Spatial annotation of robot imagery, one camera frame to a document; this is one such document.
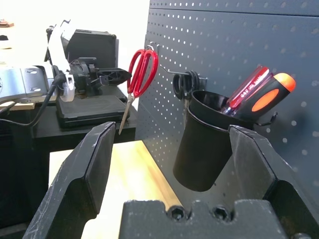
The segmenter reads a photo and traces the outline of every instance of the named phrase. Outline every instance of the black plastic cup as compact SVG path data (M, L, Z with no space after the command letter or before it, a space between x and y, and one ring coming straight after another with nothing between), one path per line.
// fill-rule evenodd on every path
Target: black plastic cup
M191 95L190 111L200 120L222 129L228 129L231 124L253 129L252 122L236 119L219 112L226 104L227 97L208 91L194 91Z
M230 124L253 128L253 124L219 112L228 98L195 91L187 109L187 123L177 152L173 173L184 187L209 190L232 154Z

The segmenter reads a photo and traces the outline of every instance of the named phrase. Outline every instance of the scissor blade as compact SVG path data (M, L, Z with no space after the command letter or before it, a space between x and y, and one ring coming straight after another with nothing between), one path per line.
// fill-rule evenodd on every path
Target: scissor blade
M120 130L119 130L119 135L121 134L123 128L124 128L124 124L125 124L125 121L126 121L126 118L129 114L129 110L130 110L130 106L131 106L132 102L128 101L127 104L126 104L126 108L125 108L125 111L124 111L124 115L123 115L123 118L122 118L122 121L121 121L121 125L120 125Z

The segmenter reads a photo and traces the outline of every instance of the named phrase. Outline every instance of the metal hook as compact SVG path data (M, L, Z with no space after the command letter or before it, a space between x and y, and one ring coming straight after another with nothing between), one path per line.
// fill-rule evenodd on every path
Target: metal hook
M154 47L152 47L151 45L147 45L147 47L149 47L152 51L154 51Z
M166 70L162 65L159 65L164 71L166 71L167 73L170 73L170 74L180 74L180 75L184 75L184 76L188 76L187 73L181 73L181 72L174 72L174 71L168 71ZM208 78L202 78L202 77L199 77L200 80L208 80Z
M156 53L157 55L159 54L159 49L160 49L160 45L159 44L156 44L155 42L151 41L150 44L153 44L156 46Z

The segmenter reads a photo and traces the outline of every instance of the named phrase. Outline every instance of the black case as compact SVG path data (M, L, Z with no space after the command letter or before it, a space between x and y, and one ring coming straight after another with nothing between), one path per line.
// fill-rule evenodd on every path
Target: black case
M101 31L77 29L65 50L68 62L80 57L96 57L99 68L117 67L116 56L116 35Z
M85 99L75 97L72 102L63 102L59 98L56 103L57 116L62 128L97 125L107 121L119 122L122 120L125 107L119 98L110 95Z

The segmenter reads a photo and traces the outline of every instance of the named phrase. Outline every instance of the scissors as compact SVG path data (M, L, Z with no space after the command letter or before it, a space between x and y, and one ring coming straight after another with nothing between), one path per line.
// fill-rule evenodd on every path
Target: scissors
M147 90L147 88L150 86L150 84L152 83L152 81L155 77L156 71L158 70L159 57L158 57L157 53L153 50L150 50L150 49L149 50L141 49L141 50L138 50L132 58L132 61L130 63L130 67L129 67L130 73L132 73L135 62L139 56L141 56L141 57L140 57L140 60L138 62L138 65L136 67L135 73L132 77L132 81L129 78L128 82L127 82L128 83L128 94L129 94L128 95L128 102L126 104L124 115L123 115L123 118L121 121L119 134L121 134L121 132L123 130L125 120L128 116L128 113L129 113L129 110L130 110L130 107L131 107L133 101L136 98L140 97ZM149 78L146 80L145 84L142 86L143 79L145 77L145 73L146 73L146 70L147 70L147 67L148 67L148 64L150 61L150 57L152 58L152 63L153 63L151 73L150 73Z
M184 127L186 126L186 112L191 100L191 93L199 89L199 76L194 71L184 74L175 74L173 77L173 90L179 100L184 101Z

